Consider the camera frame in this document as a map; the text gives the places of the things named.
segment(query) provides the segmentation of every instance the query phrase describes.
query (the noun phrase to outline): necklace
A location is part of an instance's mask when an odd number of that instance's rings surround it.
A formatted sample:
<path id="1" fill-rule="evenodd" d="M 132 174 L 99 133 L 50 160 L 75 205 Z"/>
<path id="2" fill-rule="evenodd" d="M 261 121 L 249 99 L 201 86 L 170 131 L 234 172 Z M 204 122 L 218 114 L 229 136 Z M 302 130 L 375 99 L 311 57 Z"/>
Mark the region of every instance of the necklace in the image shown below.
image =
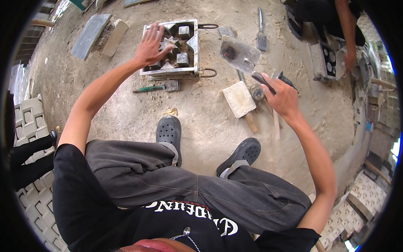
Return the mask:
<path id="1" fill-rule="evenodd" d="M 190 227 L 186 227 L 186 228 L 183 230 L 183 234 L 181 234 L 181 235 L 176 235 L 176 236 L 174 236 L 174 237 L 171 237 L 170 239 L 171 239 L 171 240 L 175 240 L 175 239 L 178 239 L 179 237 L 185 236 L 185 237 L 187 237 L 187 238 L 193 243 L 193 245 L 194 245 L 195 248 L 197 249 L 197 252 L 200 252 L 199 247 L 196 245 L 196 243 L 193 241 L 193 239 L 190 238 L 189 234 L 190 234 Z"/>

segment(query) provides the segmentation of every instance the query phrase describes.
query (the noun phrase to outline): hand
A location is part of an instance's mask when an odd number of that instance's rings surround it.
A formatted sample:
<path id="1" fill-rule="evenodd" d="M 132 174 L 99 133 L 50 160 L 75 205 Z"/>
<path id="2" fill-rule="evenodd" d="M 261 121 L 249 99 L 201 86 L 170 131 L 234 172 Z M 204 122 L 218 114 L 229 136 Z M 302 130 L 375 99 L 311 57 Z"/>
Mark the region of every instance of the hand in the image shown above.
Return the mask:
<path id="1" fill-rule="evenodd" d="M 350 52 L 350 53 L 346 53 L 344 55 L 344 63 L 346 66 L 346 74 L 353 70 L 355 67 L 355 62 L 357 60 L 357 53 L 355 51 Z"/>
<path id="2" fill-rule="evenodd" d="M 266 85 L 260 85 L 266 95 L 267 102 L 288 123 L 288 120 L 294 118 L 299 112 L 298 92 L 282 80 L 273 80 L 265 73 L 262 76 L 276 91 L 276 95 L 273 95 Z"/>
<path id="3" fill-rule="evenodd" d="M 136 55 L 130 60 L 130 62 L 135 62 L 140 65 L 141 68 L 143 68 L 160 61 L 169 51 L 173 49 L 172 46 L 167 46 L 161 52 L 158 51 L 163 35 L 164 26 L 158 26 L 158 22 L 152 24 L 150 29 L 146 30 L 144 33 L 143 39 L 137 46 Z"/>

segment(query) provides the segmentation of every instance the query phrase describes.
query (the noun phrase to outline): man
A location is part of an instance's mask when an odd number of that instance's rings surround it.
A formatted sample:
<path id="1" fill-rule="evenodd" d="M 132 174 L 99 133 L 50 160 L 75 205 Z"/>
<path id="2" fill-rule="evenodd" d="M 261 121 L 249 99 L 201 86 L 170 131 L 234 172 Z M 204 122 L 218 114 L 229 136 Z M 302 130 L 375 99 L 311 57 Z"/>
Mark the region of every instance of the man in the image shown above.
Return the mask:
<path id="1" fill-rule="evenodd" d="M 53 182 L 54 215 L 69 250 L 309 251 L 332 210 L 335 175 L 326 149 L 298 109 L 297 92 L 280 80 L 264 74 L 275 96 L 262 88 L 301 141 L 316 187 L 312 205 L 295 186 L 250 167 L 260 154 L 255 138 L 244 140 L 217 168 L 219 177 L 173 166 L 181 160 L 176 117 L 159 121 L 157 143 L 86 145 L 92 118 L 119 85 L 172 49 L 158 52 L 163 31 L 153 24 L 135 57 L 93 81 L 73 105 L 55 154 Z M 253 241 L 249 232 L 261 236 Z"/>
<path id="2" fill-rule="evenodd" d="M 312 22 L 320 39 L 327 42 L 323 27 L 329 34 L 346 41 L 344 56 L 346 71 L 351 71 L 356 62 L 355 45 L 364 46 L 365 38 L 357 26 L 362 8 L 356 0 L 298 0 L 294 9 L 286 5 L 288 25 L 298 39 L 302 38 L 302 23 Z"/>

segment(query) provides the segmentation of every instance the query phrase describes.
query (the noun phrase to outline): gray pants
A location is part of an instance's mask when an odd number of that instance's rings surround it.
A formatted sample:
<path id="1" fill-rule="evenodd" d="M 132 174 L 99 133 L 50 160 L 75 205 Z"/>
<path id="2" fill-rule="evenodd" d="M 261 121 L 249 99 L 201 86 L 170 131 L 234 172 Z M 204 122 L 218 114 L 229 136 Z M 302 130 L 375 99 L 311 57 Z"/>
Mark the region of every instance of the gray pants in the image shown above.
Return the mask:
<path id="1" fill-rule="evenodd" d="M 295 228 L 311 206 L 300 189 L 271 173 L 243 165 L 229 179 L 203 176 L 171 166 L 173 157 L 158 143 L 93 140 L 85 151 L 95 177 L 119 207 L 181 194 L 261 234 Z"/>

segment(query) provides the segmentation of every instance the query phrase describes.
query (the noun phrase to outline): wooden stick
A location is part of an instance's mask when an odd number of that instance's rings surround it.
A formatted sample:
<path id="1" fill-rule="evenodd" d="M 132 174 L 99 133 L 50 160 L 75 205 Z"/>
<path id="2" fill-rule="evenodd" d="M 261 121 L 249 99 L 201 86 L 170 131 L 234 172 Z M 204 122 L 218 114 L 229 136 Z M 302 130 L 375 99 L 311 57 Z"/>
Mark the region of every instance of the wooden stick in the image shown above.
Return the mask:
<path id="1" fill-rule="evenodd" d="M 262 103 L 266 106 L 266 108 L 269 111 L 270 115 L 272 115 L 272 117 L 274 118 L 273 108 L 267 103 L 267 101 L 265 99 L 262 100 Z M 280 129 L 283 128 L 283 125 L 280 122 L 278 122 L 278 125 L 280 126 Z"/>
<path id="2" fill-rule="evenodd" d="M 274 118 L 274 131 L 276 133 L 274 139 L 280 140 L 280 124 L 278 123 L 278 113 L 273 110 L 273 118 Z"/>
<path id="3" fill-rule="evenodd" d="M 375 172 L 376 174 L 378 174 L 379 176 L 381 176 L 386 183 L 388 183 L 389 185 L 391 185 L 390 180 L 385 176 L 385 174 L 383 174 L 380 170 L 378 170 L 373 164 L 371 164 L 368 159 L 364 161 L 364 164 L 373 172 Z"/>
<path id="4" fill-rule="evenodd" d="M 390 88 L 390 89 L 395 89 L 396 88 L 396 85 L 394 85 L 392 83 L 389 83 L 389 82 L 386 82 L 386 81 L 383 81 L 383 80 L 380 80 L 380 79 L 372 78 L 372 77 L 370 78 L 370 82 L 378 84 L 378 85 L 381 85 L 381 86 L 386 87 L 386 88 Z"/>

